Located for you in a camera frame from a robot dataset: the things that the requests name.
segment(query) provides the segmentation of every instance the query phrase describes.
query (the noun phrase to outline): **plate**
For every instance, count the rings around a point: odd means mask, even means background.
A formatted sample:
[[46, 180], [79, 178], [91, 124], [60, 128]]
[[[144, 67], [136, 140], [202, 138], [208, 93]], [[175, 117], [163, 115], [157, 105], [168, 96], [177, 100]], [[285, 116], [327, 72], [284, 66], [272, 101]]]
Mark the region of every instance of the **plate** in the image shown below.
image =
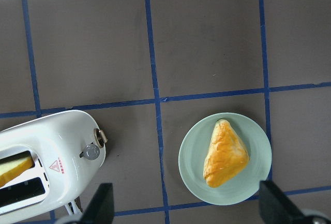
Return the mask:
[[[203, 178], [203, 165], [219, 119], [230, 122], [245, 143], [250, 160], [238, 175], [211, 188]], [[196, 123], [184, 137], [178, 156], [180, 176], [186, 187], [202, 201], [214, 205], [239, 203], [255, 194], [260, 180], [268, 177], [271, 162], [271, 146], [263, 129], [250, 118], [236, 113], [213, 114]]]

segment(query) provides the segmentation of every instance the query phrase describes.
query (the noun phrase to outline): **toaster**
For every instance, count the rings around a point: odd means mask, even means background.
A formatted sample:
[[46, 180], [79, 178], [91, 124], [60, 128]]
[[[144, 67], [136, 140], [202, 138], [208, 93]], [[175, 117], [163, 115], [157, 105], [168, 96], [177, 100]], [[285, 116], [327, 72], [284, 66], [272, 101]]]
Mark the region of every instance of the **toaster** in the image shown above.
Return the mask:
[[106, 157], [107, 139], [86, 112], [69, 110], [0, 132], [1, 160], [29, 153], [34, 165], [0, 188], [0, 220], [14, 223], [73, 202]]

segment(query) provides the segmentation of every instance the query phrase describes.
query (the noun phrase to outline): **blue tape line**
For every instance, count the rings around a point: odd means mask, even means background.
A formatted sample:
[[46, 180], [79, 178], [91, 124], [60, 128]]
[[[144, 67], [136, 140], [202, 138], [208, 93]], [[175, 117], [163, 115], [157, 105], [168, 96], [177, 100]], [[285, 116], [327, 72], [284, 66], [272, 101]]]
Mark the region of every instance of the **blue tape line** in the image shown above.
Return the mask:
[[163, 211], [164, 211], [164, 207], [150, 207], [150, 208], [141, 208], [138, 210], [127, 210], [127, 211], [115, 212], [115, 216], [137, 215], [137, 214], [163, 212]]
[[183, 95], [183, 96], [167, 96], [167, 97], [161, 97], [160, 101], [161, 102], [185, 101], [185, 100], [195, 100], [195, 99], [223, 97], [223, 96], [248, 95], [248, 94], [257, 94], [257, 93], [264, 93], [264, 88], [252, 88], [252, 89], [243, 89], [238, 91], [224, 91], [224, 92]]
[[55, 114], [55, 113], [63, 112], [63, 111], [66, 111], [66, 110], [67, 110], [66, 108], [42, 109], [41, 114], [42, 115], [44, 115], [44, 114]]
[[204, 206], [210, 206], [212, 204], [207, 202], [193, 202], [193, 203], [184, 203], [184, 204], [178, 204], [178, 205], [171, 205], [169, 206], [169, 210], [181, 210], [184, 208], [191, 208], [191, 207], [204, 207]]
[[161, 120], [159, 87], [158, 87], [157, 74], [156, 74], [151, 0], [145, 0], [145, 10], [146, 10], [149, 56], [151, 59], [152, 82], [153, 82], [153, 90], [154, 90], [154, 98], [155, 98], [156, 128], [157, 128], [157, 137], [159, 143], [160, 174], [161, 174], [162, 198], [163, 198], [163, 206], [164, 206], [164, 221], [165, 224], [169, 224], [170, 218], [169, 218], [169, 210], [168, 210], [168, 195], [167, 195], [166, 185], [164, 183], [162, 120]]
[[36, 111], [23, 111], [23, 112], [12, 112], [12, 113], [1, 113], [0, 118], [12, 118], [12, 117], [24, 117], [36, 115]]
[[54, 210], [51, 210], [50, 211], [50, 217], [51, 217], [51, 220], [55, 220], [55, 211]]
[[39, 93], [38, 93], [38, 87], [37, 87], [37, 75], [36, 75], [36, 67], [35, 67], [35, 61], [34, 61], [34, 53], [33, 53], [33, 46], [32, 46], [32, 37], [31, 37], [30, 19], [29, 19], [27, 0], [22, 0], [22, 8], [23, 8], [23, 19], [24, 19], [24, 26], [25, 26], [25, 36], [26, 36], [27, 51], [28, 51], [28, 58], [29, 58], [29, 65], [30, 65], [33, 96], [34, 96], [34, 101], [35, 101], [36, 116], [38, 118], [38, 117], [41, 117], [40, 101], [39, 101]]
[[[268, 76], [268, 61], [267, 61], [267, 44], [265, 33], [265, 16], [264, 16], [264, 0], [259, 0], [260, 10], [260, 30], [261, 30], [261, 46], [262, 46], [262, 64], [263, 64], [263, 83], [264, 83], [264, 105], [265, 105], [265, 128], [266, 134], [272, 144], [271, 123], [270, 123], [270, 100], [269, 100], [269, 76]], [[269, 171], [268, 179], [273, 178], [273, 166]]]
[[91, 109], [107, 109], [107, 108], [117, 108], [125, 106], [135, 106], [143, 104], [155, 103], [154, 99], [144, 99], [144, 100], [134, 100], [134, 101], [119, 101], [112, 103], [102, 103], [102, 104], [92, 104], [92, 105], [81, 105], [68, 108], [67, 110], [76, 109], [76, 110], [91, 110]]
[[315, 188], [308, 188], [308, 189], [290, 190], [290, 191], [286, 191], [285, 195], [287, 195], [287, 196], [300, 195], [300, 194], [315, 193], [315, 192], [326, 191], [326, 190], [331, 190], [331, 185], [322, 186], [322, 187], [315, 187]]
[[252, 201], [252, 200], [258, 200], [259, 195], [252, 195], [251, 197], [247, 198], [245, 201]]
[[17, 222], [17, 224], [54, 224], [56, 220], [35, 220], [27, 222]]
[[299, 85], [272, 87], [272, 88], [270, 88], [270, 92], [294, 91], [297, 89], [322, 88], [322, 87], [331, 87], [331, 82], [323, 82], [323, 83], [318, 83], [318, 84], [299, 84]]

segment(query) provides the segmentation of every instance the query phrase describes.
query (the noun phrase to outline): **gray floor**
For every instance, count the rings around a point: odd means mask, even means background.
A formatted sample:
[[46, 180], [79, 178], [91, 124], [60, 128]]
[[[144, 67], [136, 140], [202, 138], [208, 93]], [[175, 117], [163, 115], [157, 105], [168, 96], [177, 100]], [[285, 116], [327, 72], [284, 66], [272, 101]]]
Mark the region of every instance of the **gray floor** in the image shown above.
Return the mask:
[[298, 207], [331, 217], [330, 6], [0, 0], [0, 130], [71, 108], [91, 114], [110, 142], [80, 199], [86, 208], [112, 182], [116, 224], [262, 223], [257, 200], [205, 205], [178, 171], [197, 121], [240, 113], [272, 138], [274, 182]]

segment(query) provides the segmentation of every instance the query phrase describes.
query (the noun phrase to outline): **puff pastry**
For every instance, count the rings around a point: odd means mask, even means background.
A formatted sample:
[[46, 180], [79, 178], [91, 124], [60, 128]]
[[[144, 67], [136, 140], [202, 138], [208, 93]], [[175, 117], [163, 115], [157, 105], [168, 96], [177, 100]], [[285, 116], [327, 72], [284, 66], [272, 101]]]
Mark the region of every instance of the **puff pastry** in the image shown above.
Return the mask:
[[227, 120], [216, 122], [203, 167], [207, 185], [216, 188], [239, 174], [249, 162], [247, 148]]

